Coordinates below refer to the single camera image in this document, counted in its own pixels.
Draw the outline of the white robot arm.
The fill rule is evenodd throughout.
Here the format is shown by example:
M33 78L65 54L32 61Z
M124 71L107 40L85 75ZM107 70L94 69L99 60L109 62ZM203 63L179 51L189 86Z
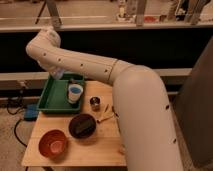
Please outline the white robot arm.
M128 171L184 171L165 85L151 68L60 47L61 38L43 28L26 53L50 74L73 71L112 86L112 100Z

